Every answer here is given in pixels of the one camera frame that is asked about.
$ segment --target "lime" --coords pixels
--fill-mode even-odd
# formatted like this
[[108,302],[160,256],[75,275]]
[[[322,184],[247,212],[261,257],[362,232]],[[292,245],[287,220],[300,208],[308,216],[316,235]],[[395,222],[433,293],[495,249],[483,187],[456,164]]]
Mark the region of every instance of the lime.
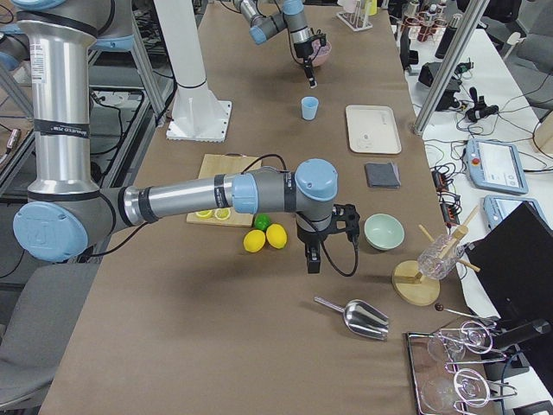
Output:
[[256,216],[256,219],[253,221],[253,226],[256,229],[259,229],[260,231],[265,232],[267,228],[270,226],[271,221],[270,217],[266,214],[258,214]]
[[200,210],[199,212],[196,212],[196,216],[200,219],[209,219],[213,216],[213,210]]
[[259,229],[254,229],[244,236],[244,249],[247,252],[257,252],[265,245],[265,234]]
[[231,209],[223,207],[221,209],[215,209],[215,219],[227,220],[231,217]]
[[283,249],[288,241],[288,235],[281,225],[273,223],[267,228],[267,240],[276,249]]

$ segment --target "white desk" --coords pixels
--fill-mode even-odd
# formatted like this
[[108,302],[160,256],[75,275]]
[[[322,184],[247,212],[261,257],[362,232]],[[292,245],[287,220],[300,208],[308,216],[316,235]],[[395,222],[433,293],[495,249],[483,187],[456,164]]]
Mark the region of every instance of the white desk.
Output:
[[[424,63],[439,61],[434,56],[438,42],[439,41],[432,40],[428,40],[425,43],[421,43],[417,40],[411,42],[411,49],[417,50],[419,53],[419,65],[412,68],[412,75],[406,73],[406,79],[409,83],[411,100],[416,112],[420,110],[429,91],[429,88],[417,81],[418,73]],[[488,105],[498,105],[500,111],[505,112],[501,114],[503,118],[527,131],[533,131],[537,124],[537,117],[530,107],[516,112],[507,112],[526,107],[528,102],[524,97],[513,99],[522,95],[522,92],[498,53],[493,48],[484,30],[475,30],[461,61],[465,62],[469,59],[474,62],[474,70],[472,71],[473,77],[463,80],[461,92],[455,95],[457,99],[472,101],[467,91],[471,86],[474,86],[479,95],[485,96]],[[465,73],[464,75],[465,78],[470,78],[470,74]],[[423,134],[425,142],[435,146],[427,146],[427,157],[430,167],[437,164],[455,163],[457,170],[461,168],[461,162],[455,161],[451,157],[451,147],[449,143],[457,140],[467,140],[470,137],[468,132],[458,131],[455,128],[456,120],[462,117],[462,114],[455,112],[435,112],[432,116],[429,126]],[[466,127],[468,124],[468,122],[463,121],[460,123],[460,127]],[[489,136],[482,137],[484,139],[513,142],[531,136],[529,132],[511,125],[501,118],[498,119],[497,116],[482,119],[477,125],[482,127],[485,134],[493,132]],[[476,126],[472,127],[472,129],[474,131],[479,130]],[[525,169],[541,169],[543,165],[539,161],[522,153],[537,157],[543,160],[548,166],[553,164],[553,160],[547,159],[547,157],[541,155],[533,148],[530,140],[516,142],[515,144],[521,152],[520,157]],[[445,154],[444,158],[442,158],[440,150]],[[526,180],[530,191],[524,196],[537,199],[542,207],[546,220],[550,225],[553,224],[553,197],[551,197],[553,195],[552,174],[526,174]],[[481,206],[482,198],[485,195],[495,194],[489,190],[476,188],[464,174],[454,177],[454,187],[452,189],[455,193],[461,195],[461,205],[463,206],[463,212],[460,215],[461,221],[468,216],[474,206]],[[489,229],[487,227],[486,216],[484,212],[480,210],[480,213],[471,221],[469,234],[464,241],[468,242],[470,240],[482,239],[488,232]],[[480,282],[473,271],[469,270],[467,276],[463,278],[462,283],[467,305],[469,307],[480,316],[496,314],[495,308],[489,302],[486,293],[482,290]],[[508,381],[518,389],[518,396],[505,401],[505,407],[507,408],[527,405],[545,399],[553,401],[553,398],[542,385],[533,369],[531,369],[529,373],[509,378]]]

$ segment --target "scoop handle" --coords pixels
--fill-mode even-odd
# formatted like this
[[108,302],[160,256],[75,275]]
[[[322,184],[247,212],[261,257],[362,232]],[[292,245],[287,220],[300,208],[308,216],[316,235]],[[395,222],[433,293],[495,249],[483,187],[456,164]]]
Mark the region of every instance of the scoop handle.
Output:
[[334,311],[338,311],[341,314],[344,313],[344,308],[343,307],[340,307],[337,304],[331,303],[331,302],[329,302],[328,300],[325,300],[322,297],[315,297],[314,300],[315,300],[316,303],[326,305],[329,309],[332,309]]

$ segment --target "blue joint cap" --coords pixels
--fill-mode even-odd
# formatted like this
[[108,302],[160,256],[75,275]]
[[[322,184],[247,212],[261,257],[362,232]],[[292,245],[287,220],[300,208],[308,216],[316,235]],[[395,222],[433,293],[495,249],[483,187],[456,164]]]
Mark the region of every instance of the blue joint cap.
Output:
[[19,28],[17,23],[10,23],[2,26],[0,32],[5,33],[6,35],[23,35],[23,31]]
[[100,52],[129,52],[135,44],[134,36],[97,39],[91,49]]
[[48,10],[65,3],[66,0],[11,0],[11,2],[23,10]]
[[331,201],[338,194],[338,173],[326,160],[312,158],[298,166],[296,185],[309,199]]
[[65,261],[88,246],[85,227],[71,212],[54,203],[27,203],[17,212],[13,225],[19,245],[44,261]]
[[257,184],[250,173],[232,180],[232,205],[239,214],[254,214],[259,207]]
[[267,41],[267,36],[265,33],[258,27],[253,26],[250,28],[251,39],[256,43],[256,45],[261,45]]
[[283,13],[288,16],[299,15],[303,12],[302,0],[284,0]]
[[11,54],[5,54],[4,52],[0,52],[0,63],[8,71],[13,71],[17,67],[19,67],[19,61]]

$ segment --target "bowl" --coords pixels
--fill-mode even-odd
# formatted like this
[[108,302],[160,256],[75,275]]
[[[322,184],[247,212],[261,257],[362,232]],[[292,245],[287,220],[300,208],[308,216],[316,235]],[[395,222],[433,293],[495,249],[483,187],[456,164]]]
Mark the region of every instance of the bowl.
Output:
[[401,245],[405,238],[404,227],[388,214],[374,214],[365,221],[365,237],[371,246],[388,251]]
[[313,54],[309,56],[313,59],[311,64],[313,67],[319,67],[328,60],[330,51],[332,50],[332,45],[330,44],[330,41],[327,41],[327,44],[321,48],[321,41],[319,39],[314,40],[311,45],[313,46]]

